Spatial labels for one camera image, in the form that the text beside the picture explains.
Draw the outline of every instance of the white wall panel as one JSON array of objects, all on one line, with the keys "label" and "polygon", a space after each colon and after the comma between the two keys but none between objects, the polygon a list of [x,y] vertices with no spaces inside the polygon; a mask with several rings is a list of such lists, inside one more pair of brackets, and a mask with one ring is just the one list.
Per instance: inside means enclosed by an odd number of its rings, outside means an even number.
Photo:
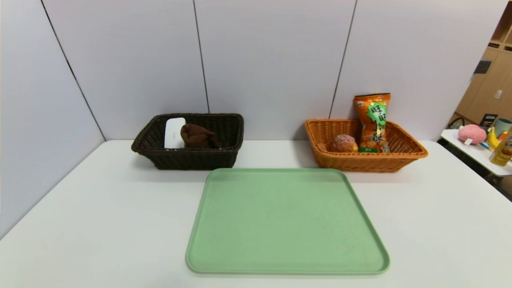
[{"label": "white wall panel", "polygon": [[358,0],[331,118],[356,117],[355,95],[390,92],[388,119],[439,137],[507,0]]},{"label": "white wall panel", "polygon": [[246,139],[304,139],[327,118],[355,1],[196,0],[211,113]]},{"label": "white wall panel", "polygon": [[2,1],[3,237],[103,142],[39,0]]},{"label": "white wall panel", "polygon": [[44,0],[107,139],[162,113],[207,113],[192,0]]}]

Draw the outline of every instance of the basket rim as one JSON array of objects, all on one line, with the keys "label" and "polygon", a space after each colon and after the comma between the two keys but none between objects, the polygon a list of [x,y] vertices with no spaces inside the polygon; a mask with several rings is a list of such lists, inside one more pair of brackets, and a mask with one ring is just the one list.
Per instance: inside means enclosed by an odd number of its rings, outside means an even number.
[{"label": "basket rim", "polygon": [[304,123],[306,132],[309,137],[309,142],[315,154],[324,156],[342,156],[343,158],[373,158],[373,159],[420,159],[429,155],[429,152],[421,145],[413,136],[405,131],[400,125],[392,121],[386,121],[386,124],[391,124],[401,131],[406,137],[410,138],[414,144],[420,148],[421,152],[415,153],[370,153],[370,152],[356,152],[356,153],[340,153],[340,152],[324,152],[318,147],[318,143],[314,140],[313,133],[311,132],[310,125],[314,122],[359,122],[358,119],[308,119]]},{"label": "basket rim", "polygon": [[[234,116],[238,118],[240,122],[238,131],[237,131],[237,142],[234,146],[219,148],[219,149],[207,149],[207,148],[178,148],[178,149],[169,149],[169,148],[141,148],[139,147],[141,141],[144,139],[146,134],[150,131],[151,127],[161,118],[167,118],[172,116],[173,118],[184,117],[184,116],[201,116],[201,117],[219,117],[219,116]],[[209,153],[231,153],[237,152],[242,147],[243,142],[243,133],[244,133],[244,117],[237,113],[168,113],[168,114],[159,114],[154,116],[146,126],[139,132],[137,137],[132,143],[132,151],[139,154],[169,154],[171,153],[201,153],[201,154],[209,154]]]}]

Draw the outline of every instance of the snack bag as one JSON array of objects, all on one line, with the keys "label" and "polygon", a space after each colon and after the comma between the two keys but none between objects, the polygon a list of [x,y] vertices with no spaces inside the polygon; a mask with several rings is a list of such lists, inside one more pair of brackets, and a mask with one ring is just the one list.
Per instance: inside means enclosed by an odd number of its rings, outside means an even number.
[{"label": "snack bag", "polygon": [[359,152],[389,153],[386,114],[391,94],[356,96],[354,104],[362,123]]}]

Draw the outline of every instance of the tray rim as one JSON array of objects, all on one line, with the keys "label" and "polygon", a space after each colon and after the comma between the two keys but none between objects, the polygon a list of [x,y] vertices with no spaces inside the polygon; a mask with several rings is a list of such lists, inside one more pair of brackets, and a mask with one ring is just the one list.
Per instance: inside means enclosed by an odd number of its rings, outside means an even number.
[{"label": "tray rim", "polygon": [[[338,174],[344,181],[344,183],[347,185],[347,188],[349,189],[350,194],[352,195],[357,207],[359,208],[359,211],[361,212],[361,215],[363,219],[365,220],[365,223],[368,226],[368,229],[370,230],[371,234],[373,235],[375,242],[377,246],[379,247],[379,250],[382,254],[382,258],[384,260],[383,267],[381,269],[375,270],[375,271],[350,271],[350,272],[321,272],[321,271],[315,271],[315,272],[304,272],[304,271],[288,271],[288,272],[279,272],[279,271],[206,271],[197,269],[194,267],[193,261],[190,258],[190,250],[192,246],[192,241],[196,234],[196,229],[198,225],[198,220],[200,217],[200,214],[202,212],[202,207],[205,199],[205,194],[207,191],[208,186],[210,185],[210,176],[215,175],[218,173],[223,173],[224,171],[244,171],[244,172],[268,172],[268,171],[274,171],[274,172],[289,172],[289,171],[315,171],[319,172],[320,170],[327,170],[330,173],[336,173]],[[355,194],[354,190],[352,189],[352,185],[350,185],[350,182],[348,181],[347,176],[340,170],[337,169],[331,169],[331,168],[219,168],[211,171],[208,176],[206,177],[206,182],[203,188],[203,193],[201,195],[201,200],[199,202],[199,206],[196,211],[196,218],[194,220],[194,225],[192,227],[192,231],[190,233],[190,237],[188,239],[188,245],[187,250],[185,253],[185,262],[190,270],[193,272],[199,273],[199,274],[237,274],[237,275],[243,275],[243,274],[249,274],[249,275],[378,275],[386,272],[390,265],[391,265],[391,259],[389,257],[389,253],[386,250],[386,247],[384,246],[382,240],[380,239],[379,234],[375,230],[375,227],[373,226],[373,223],[371,222],[370,218],[368,217],[368,214],[366,213],[364,207],[362,206],[361,202],[359,201],[359,198]]]}]

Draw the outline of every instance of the table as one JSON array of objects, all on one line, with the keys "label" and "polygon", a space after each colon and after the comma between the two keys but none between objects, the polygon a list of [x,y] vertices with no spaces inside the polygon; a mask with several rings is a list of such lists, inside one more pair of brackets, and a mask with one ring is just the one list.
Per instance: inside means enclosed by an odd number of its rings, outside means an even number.
[{"label": "table", "polygon": [[[391,258],[376,276],[202,275],[185,251],[206,171],[102,144],[0,241],[0,287],[511,287],[512,203],[442,146],[347,173]],[[237,168],[315,167],[306,141],[244,141]]]},{"label": "table", "polygon": [[441,138],[448,141],[451,145],[462,151],[467,156],[471,157],[476,162],[480,163],[487,170],[498,177],[504,177],[512,175],[512,164],[509,162],[507,166],[499,166],[489,161],[490,155],[492,154],[489,149],[484,146],[478,145],[465,145],[458,139],[458,129],[446,129],[441,133]]}]

